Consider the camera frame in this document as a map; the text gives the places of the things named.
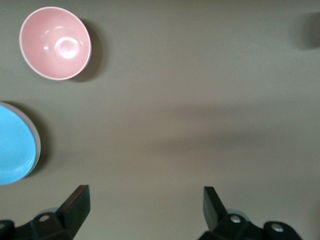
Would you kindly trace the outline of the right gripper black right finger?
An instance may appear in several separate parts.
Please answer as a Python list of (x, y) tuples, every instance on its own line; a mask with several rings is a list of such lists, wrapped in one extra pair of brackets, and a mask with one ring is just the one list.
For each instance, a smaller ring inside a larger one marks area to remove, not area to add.
[(212, 186), (203, 189), (203, 215), (208, 231), (201, 240), (299, 240), (288, 224), (268, 221), (262, 228), (237, 212), (229, 213)]

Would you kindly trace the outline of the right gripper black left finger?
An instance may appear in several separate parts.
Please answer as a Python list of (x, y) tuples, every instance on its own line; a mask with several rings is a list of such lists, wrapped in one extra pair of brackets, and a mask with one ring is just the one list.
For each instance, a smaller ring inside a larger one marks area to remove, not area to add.
[(80, 185), (55, 211), (44, 211), (21, 226), (0, 221), (2, 240), (72, 240), (90, 213), (90, 188)]

